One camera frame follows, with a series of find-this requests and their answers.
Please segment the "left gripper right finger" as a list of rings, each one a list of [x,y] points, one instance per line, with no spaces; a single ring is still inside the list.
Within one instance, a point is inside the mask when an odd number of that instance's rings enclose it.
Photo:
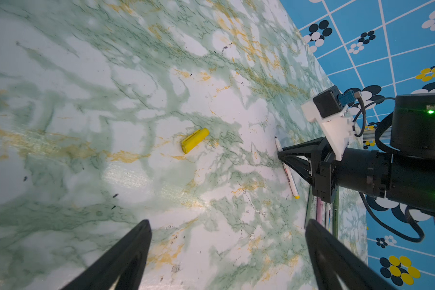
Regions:
[[[316,220],[309,220],[305,238],[320,290],[340,290],[342,283],[350,290],[394,288],[368,268]]]

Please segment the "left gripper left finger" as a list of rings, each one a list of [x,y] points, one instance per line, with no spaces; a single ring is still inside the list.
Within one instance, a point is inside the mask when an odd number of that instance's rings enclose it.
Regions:
[[[137,290],[146,268],[152,240],[147,219],[137,224],[65,290]]]

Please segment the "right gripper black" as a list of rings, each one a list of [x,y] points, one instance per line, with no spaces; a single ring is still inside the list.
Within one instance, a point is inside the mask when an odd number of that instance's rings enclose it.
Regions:
[[[338,193],[335,182],[336,159],[327,138],[284,147],[277,156],[313,187],[314,196],[326,203],[335,201]]]

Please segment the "white pen yellow end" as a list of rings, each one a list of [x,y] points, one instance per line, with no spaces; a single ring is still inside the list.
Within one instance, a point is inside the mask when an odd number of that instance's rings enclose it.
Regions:
[[[275,137],[274,140],[275,140],[275,145],[276,145],[277,151],[281,152],[282,145],[280,144],[279,139],[277,137]],[[295,199],[299,199],[300,197],[299,197],[298,190],[297,190],[297,187],[295,185],[294,179],[292,177],[291,170],[285,163],[282,163],[282,165],[283,165],[283,169],[285,171],[285,175],[287,177],[292,195],[293,195],[293,197],[295,197]]]

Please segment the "dark green pen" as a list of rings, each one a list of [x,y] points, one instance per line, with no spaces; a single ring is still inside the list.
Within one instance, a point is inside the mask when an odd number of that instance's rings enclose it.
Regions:
[[[335,192],[335,200],[333,202],[333,218],[332,218],[332,233],[335,238],[338,238],[339,229],[339,208],[340,208],[340,194],[339,189]]]

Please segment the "light green pen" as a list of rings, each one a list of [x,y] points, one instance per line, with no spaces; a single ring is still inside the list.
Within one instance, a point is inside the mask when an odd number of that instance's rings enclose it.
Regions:
[[[308,226],[309,221],[312,219],[313,203],[314,203],[314,195],[312,192],[312,186],[309,186],[306,216],[305,216],[305,222],[304,222],[305,228]]]

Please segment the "pink pen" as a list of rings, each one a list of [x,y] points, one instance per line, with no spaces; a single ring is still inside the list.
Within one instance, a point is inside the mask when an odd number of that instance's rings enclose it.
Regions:
[[[317,197],[316,221],[319,224],[323,224],[324,216],[325,216],[324,202],[320,197]]]

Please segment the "yellow pen cap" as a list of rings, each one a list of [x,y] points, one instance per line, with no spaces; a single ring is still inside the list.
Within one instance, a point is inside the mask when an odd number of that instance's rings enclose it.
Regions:
[[[202,142],[207,136],[209,136],[210,131],[207,128],[198,129],[193,134],[186,137],[181,142],[181,148],[184,154],[189,153],[194,149],[200,142]]]

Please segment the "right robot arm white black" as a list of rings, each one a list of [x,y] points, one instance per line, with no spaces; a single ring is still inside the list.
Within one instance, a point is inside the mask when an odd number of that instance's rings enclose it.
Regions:
[[[325,136],[285,147],[278,157],[314,196],[333,203],[344,187],[408,205],[435,221],[435,93],[397,96],[394,111],[375,131],[375,151],[349,147],[352,125],[342,113],[324,118],[315,101],[307,106]]]

